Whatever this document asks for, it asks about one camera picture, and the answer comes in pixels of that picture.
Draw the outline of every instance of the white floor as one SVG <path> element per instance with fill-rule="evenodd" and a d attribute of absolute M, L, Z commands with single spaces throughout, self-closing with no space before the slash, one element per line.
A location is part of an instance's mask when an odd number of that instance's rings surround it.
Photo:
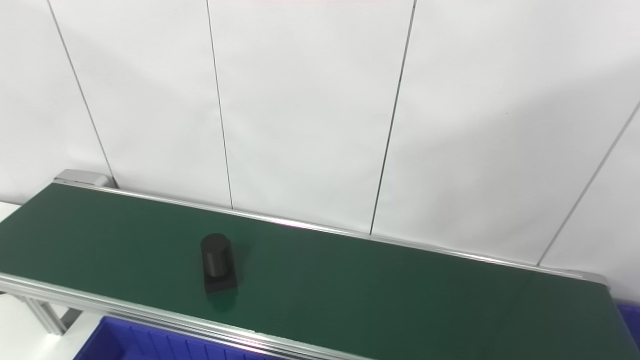
<path fill-rule="evenodd" d="M 0 221 L 18 205 L 0 202 Z M 52 304 L 61 316 L 67 309 Z M 101 316 L 84 312 L 64 336 L 47 334 L 27 305 L 15 297 L 0 295 L 1 360 L 71 360 L 76 356 Z"/>

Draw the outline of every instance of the white wall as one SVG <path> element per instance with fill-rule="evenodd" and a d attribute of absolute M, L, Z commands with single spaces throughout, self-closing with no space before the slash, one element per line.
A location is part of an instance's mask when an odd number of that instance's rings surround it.
<path fill-rule="evenodd" d="M 206 2 L 51 3 L 118 185 L 229 206 Z"/>
<path fill-rule="evenodd" d="M 640 100 L 635 1 L 417 0 L 381 178 L 412 0 L 51 4 L 83 92 L 47 1 L 0 3 L 0 200 L 111 165 L 368 231 L 382 179 L 373 233 L 535 264 Z M 640 301 L 636 123 L 543 264 Z"/>
<path fill-rule="evenodd" d="M 58 175 L 108 174 L 44 0 L 0 1 L 0 199 L 24 202 Z"/>
<path fill-rule="evenodd" d="M 640 99 L 638 13 L 419 0 L 374 232 L 537 262 Z"/>
<path fill-rule="evenodd" d="M 369 231 L 412 0 L 211 0 L 234 207 Z"/>
<path fill-rule="evenodd" d="M 640 114 L 591 183 L 542 265 L 602 274 L 640 302 Z"/>

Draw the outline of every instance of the metal leg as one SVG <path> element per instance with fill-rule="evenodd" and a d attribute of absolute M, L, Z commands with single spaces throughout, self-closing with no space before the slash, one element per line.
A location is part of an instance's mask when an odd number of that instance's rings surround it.
<path fill-rule="evenodd" d="M 49 334 L 64 335 L 68 328 L 80 316 L 82 311 L 69 309 L 62 318 L 59 318 L 51 305 L 46 301 L 32 299 L 24 296 L 16 296 L 30 308 L 38 321 L 44 326 Z"/>

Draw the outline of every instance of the blue plastic bin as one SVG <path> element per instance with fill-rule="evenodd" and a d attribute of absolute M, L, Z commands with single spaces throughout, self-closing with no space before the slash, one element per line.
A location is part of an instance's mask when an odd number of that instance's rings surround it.
<path fill-rule="evenodd" d="M 104 317 L 74 360 L 278 360 L 175 332 Z"/>
<path fill-rule="evenodd" d="M 630 304 L 618 304 L 618 310 L 625 320 L 629 332 L 638 348 L 640 348 L 640 306 Z"/>

